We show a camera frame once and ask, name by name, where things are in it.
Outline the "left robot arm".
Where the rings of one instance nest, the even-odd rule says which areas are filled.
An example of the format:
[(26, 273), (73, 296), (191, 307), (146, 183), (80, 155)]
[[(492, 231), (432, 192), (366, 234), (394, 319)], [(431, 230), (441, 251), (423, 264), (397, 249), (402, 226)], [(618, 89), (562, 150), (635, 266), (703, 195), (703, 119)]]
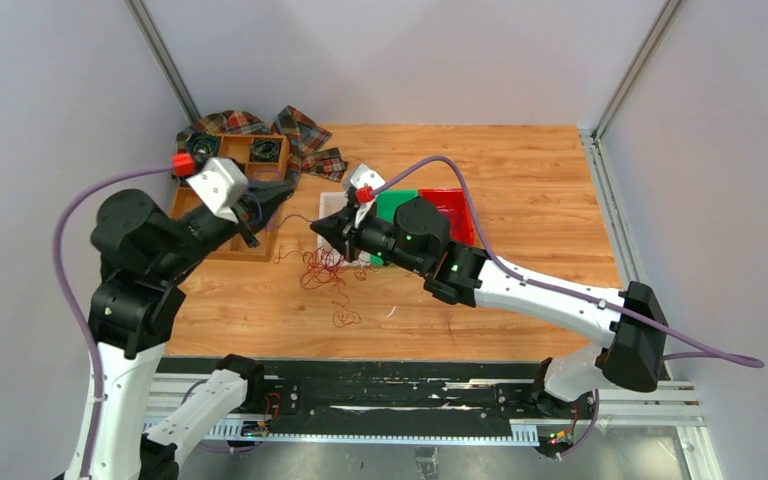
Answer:
[(255, 182), (235, 203), (238, 223), (199, 206), (169, 217), (142, 190), (108, 197), (91, 235), (101, 281), (78, 314), (89, 342), (90, 384), (68, 479), (175, 479), (228, 413), (267, 414), (263, 365), (228, 355), (172, 414), (145, 428), (159, 363), (184, 303), (181, 283), (235, 235), (252, 238), (294, 192), (287, 180)]

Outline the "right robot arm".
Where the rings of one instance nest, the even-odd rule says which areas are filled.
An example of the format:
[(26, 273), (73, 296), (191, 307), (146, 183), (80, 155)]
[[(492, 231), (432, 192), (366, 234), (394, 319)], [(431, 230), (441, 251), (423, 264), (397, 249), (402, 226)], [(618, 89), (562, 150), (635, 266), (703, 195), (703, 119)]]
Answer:
[(348, 260), (365, 252), (419, 275), (444, 303), (520, 313), (586, 337), (586, 347), (542, 362), (531, 400), (544, 416), (558, 416), (582, 394), (606, 386), (640, 393), (658, 387), (667, 323), (642, 283), (599, 288), (517, 266), (452, 239), (449, 219), (420, 197), (399, 206), (391, 221), (346, 205), (311, 229)]

